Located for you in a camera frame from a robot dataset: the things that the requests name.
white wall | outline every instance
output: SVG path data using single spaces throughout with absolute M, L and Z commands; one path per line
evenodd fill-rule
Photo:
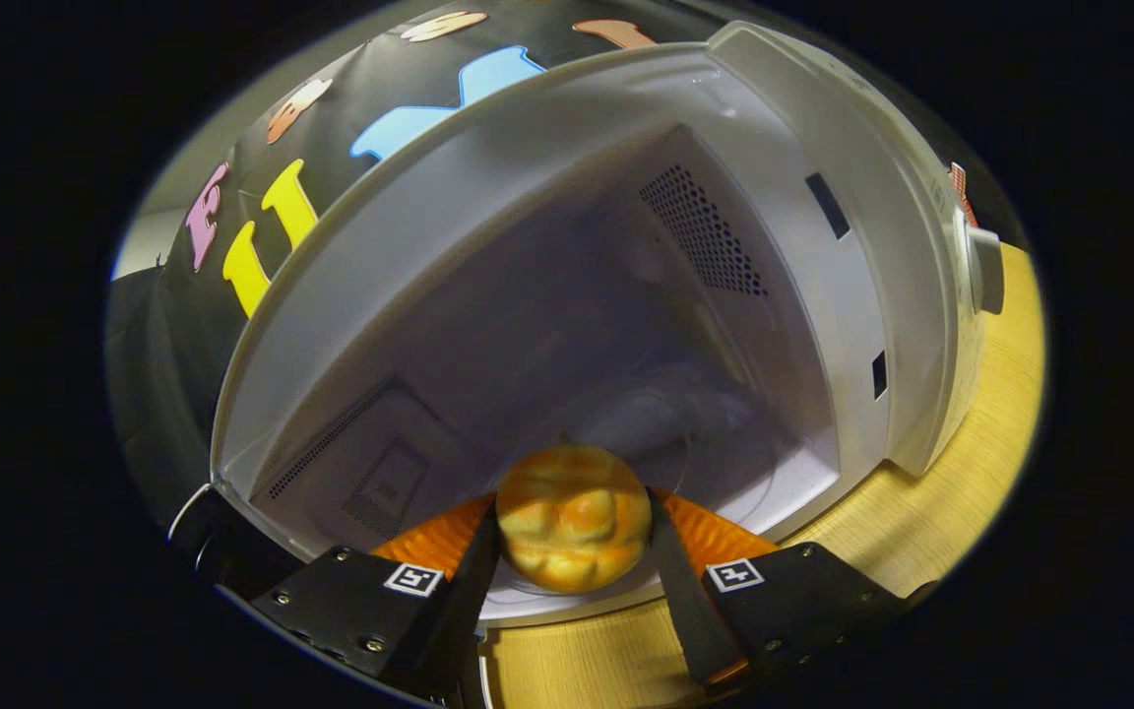
M 177 228 L 186 219 L 186 210 L 166 210 L 154 214 L 139 212 L 137 219 L 127 229 L 121 254 L 117 256 L 112 269 L 112 280 L 126 273 L 141 271 L 156 265 L 156 258 L 166 262 L 172 248 L 172 239 L 177 237 Z

bread roll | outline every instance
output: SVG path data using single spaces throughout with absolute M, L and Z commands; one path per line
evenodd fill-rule
M 510 466 L 496 491 L 505 559 L 532 583 L 585 593 L 642 559 L 650 498 L 612 453 L 555 445 Z

wooden table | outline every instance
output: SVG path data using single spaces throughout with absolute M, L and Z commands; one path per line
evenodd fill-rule
M 940 579 L 980 538 L 1030 449 L 1043 390 L 1039 288 L 1025 252 L 1004 248 L 1004 311 L 990 315 L 965 420 L 921 479 L 890 463 L 782 545 L 824 545 L 897 596 Z M 668 605 L 570 623 L 494 630 L 481 647 L 496 709 L 694 706 Z

orange letter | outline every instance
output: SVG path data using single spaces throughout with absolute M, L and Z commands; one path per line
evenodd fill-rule
M 459 28 L 481 23 L 488 17 L 485 12 L 449 12 L 440 15 L 438 18 L 428 19 L 421 26 L 413 26 L 400 35 L 400 40 L 428 41 L 435 40 L 437 36 L 445 36 L 450 32 L 458 32 Z
M 633 47 L 652 47 L 657 41 L 638 32 L 638 26 L 626 23 L 624 19 L 586 19 L 584 23 L 576 23 L 570 26 L 573 31 L 595 34 L 603 40 L 612 41 L 613 44 L 623 49 Z
M 288 127 L 296 123 L 296 117 L 304 109 L 312 107 L 314 101 L 318 101 L 319 95 L 329 88 L 330 82 L 332 81 L 314 79 L 302 86 L 297 93 L 291 94 L 291 99 L 287 99 L 287 103 L 284 103 L 282 108 L 279 108 L 270 118 L 270 130 L 265 134 L 265 143 L 270 144 L 274 140 L 282 138 L 282 134 L 287 133 Z

perforated vent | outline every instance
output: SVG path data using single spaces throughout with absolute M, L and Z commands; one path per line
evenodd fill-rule
M 392 439 L 340 508 L 379 538 L 390 540 L 399 533 L 406 509 L 430 467 L 431 463 L 406 441 Z
M 728 220 L 694 182 L 689 170 L 674 166 L 640 191 L 640 196 L 676 237 L 697 277 L 708 287 L 744 295 L 769 295 L 751 255 L 743 251 Z
M 356 421 L 356 417 L 361 416 L 366 408 L 370 408 L 370 404 L 374 404 L 375 399 L 378 399 L 378 394 L 370 396 L 369 399 L 365 399 L 364 404 L 361 404 L 359 407 L 352 410 L 347 416 L 340 419 L 340 422 L 338 422 L 327 436 L 319 439 L 318 444 L 314 444 L 314 447 L 310 448 L 310 451 L 303 454 L 303 457 L 289 467 L 287 474 L 280 476 L 280 479 L 273 483 L 273 488 L 270 488 L 270 499 L 278 499 L 279 495 L 282 495 L 282 490 L 287 489 L 287 486 L 291 484 L 291 481 L 295 481 L 296 476 L 301 474 L 305 467 L 310 466 L 310 463 L 314 462 L 314 458 L 318 458 L 318 455 L 321 454 L 328 445 L 335 444 L 335 439 L 339 438 L 344 430 L 352 425 L 352 423 Z

